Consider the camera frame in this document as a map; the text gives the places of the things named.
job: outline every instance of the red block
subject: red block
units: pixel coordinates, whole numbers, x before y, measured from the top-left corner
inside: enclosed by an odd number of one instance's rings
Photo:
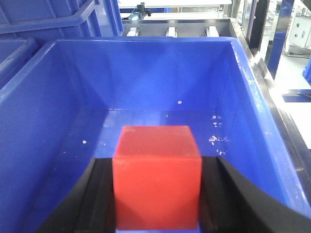
[[[197,229],[202,158],[188,126],[126,126],[112,163],[117,229]]]

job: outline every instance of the bin floor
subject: bin floor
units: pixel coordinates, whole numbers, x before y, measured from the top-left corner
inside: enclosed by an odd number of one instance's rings
[[[221,120],[214,112],[82,109],[50,166],[50,173],[29,218],[44,217],[42,209],[50,212],[55,204],[60,203],[92,157],[112,158],[123,126],[188,125],[200,153],[203,156],[216,156],[223,151]]]
[[[125,125],[188,125],[200,153],[203,156],[215,156],[223,151],[220,135],[222,123],[217,117],[219,118],[213,112],[108,110],[98,137],[94,157],[113,157],[121,129]]]

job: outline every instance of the blue crate handle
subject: blue crate handle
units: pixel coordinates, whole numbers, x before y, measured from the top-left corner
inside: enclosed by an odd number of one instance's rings
[[[8,56],[0,63],[0,83],[3,81],[1,77],[6,77],[12,70],[14,70],[22,61],[36,49],[37,43],[35,39],[28,38],[26,43],[21,45],[15,52]]]
[[[95,9],[96,5],[100,3],[101,0],[88,0],[81,6],[79,11],[67,17],[2,24],[0,25],[0,34],[77,26],[85,22]]]

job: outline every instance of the stainless steel surface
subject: stainless steel surface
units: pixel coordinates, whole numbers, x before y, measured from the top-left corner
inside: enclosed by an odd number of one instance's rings
[[[251,32],[253,29],[257,0],[252,0],[250,2],[251,2],[251,6],[250,6],[250,11],[249,11],[249,16],[248,16],[247,28],[245,29],[246,31],[245,39],[247,43],[249,42],[249,38],[251,36]]]
[[[271,114],[291,156],[307,200],[311,203],[310,151],[293,119],[285,110],[282,93],[279,93],[275,88],[273,78],[265,62],[257,50],[253,50],[254,55],[252,54],[236,19],[125,21],[124,33],[126,34],[130,27],[138,27],[140,28],[141,35],[165,35],[168,27],[176,27],[178,36],[206,36],[206,28],[209,26],[216,26],[220,36],[231,36],[239,39],[255,74],[256,82],[267,101]]]
[[[140,29],[142,36],[165,36],[169,27],[175,27],[178,37],[206,36],[206,28],[216,26],[220,36],[231,36],[229,30],[230,20],[226,19],[202,19],[202,20],[124,20],[123,35],[127,35],[130,28]]]
[[[274,78],[281,57],[283,44],[286,39],[287,30],[291,20],[294,0],[283,0],[280,5],[279,17],[276,24],[273,42],[269,41],[265,63]]]

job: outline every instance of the blue plastic bin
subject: blue plastic bin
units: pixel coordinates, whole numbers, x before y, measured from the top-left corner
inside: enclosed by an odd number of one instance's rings
[[[34,39],[0,39],[0,90],[26,64],[37,48]]]
[[[311,58],[309,59],[308,64],[302,72],[302,76],[306,79],[306,81],[311,85]]]
[[[38,227],[124,125],[189,125],[203,156],[311,216],[236,39],[131,40],[48,43],[0,91],[0,232]]]
[[[40,46],[65,36],[121,35],[116,0],[1,0],[0,37],[33,37]]]

